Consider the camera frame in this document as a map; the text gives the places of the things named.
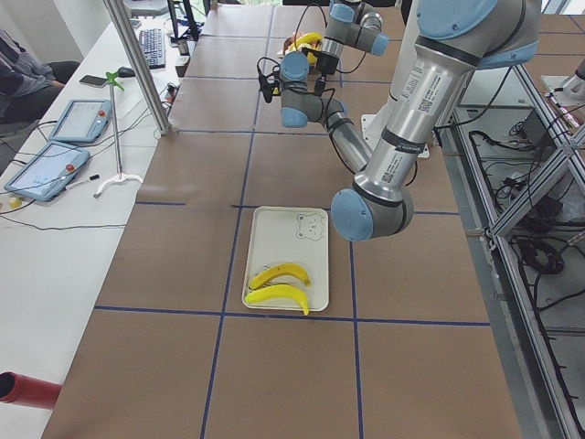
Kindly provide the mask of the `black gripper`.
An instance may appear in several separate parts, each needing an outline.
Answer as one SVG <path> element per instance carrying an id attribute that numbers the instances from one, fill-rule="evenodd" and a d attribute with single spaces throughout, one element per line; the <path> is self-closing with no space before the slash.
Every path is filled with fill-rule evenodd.
<path id="1" fill-rule="evenodd" d="M 326 86 L 326 76 L 334 75 L 339 63 L 339 57 L 321 51 L 317 56 L 315 68 L 320 72 L 314 84 L 314 92 L 323 92 Z"/>
<path id="2" fill-rule="evenodd" d="M 282 93 L 282 82 L 279 75 L 272 73 L 269 76 L 271 85 L 271 97 L 280 97 Z"/>

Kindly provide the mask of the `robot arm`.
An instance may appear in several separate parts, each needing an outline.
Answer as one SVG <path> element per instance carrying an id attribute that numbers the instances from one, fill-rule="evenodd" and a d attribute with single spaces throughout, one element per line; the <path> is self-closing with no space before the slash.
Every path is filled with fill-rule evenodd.
<path id="1" fill-rule="evenodd" d="M 315 92 L 321 95 L 326 77 L 337 69 L 344 47 L 382 56 L 389 37 L 382 32 L 383 19 L 375 8 L 363 1 L 331 1 L 329 22 L 325 27 L 321 51 L 315 64 L 319 77 Z"/>
<path id="2" fill-rule="evenodd" d="M 282 124 L 321 124 L 354 175 L 331 204 L 341 236 L 367 241 L 409 225 L 413 203 L 405 181 L 432 129 L 452 110 L 467 76 L 532 59 L 540 21 L 537 1 L 413 2 L 374 145 L 340 101 L 324 96 L 323 84 L 308 90 L 310 63 L 302 51 L 283 57 L 277 78 Z"/>

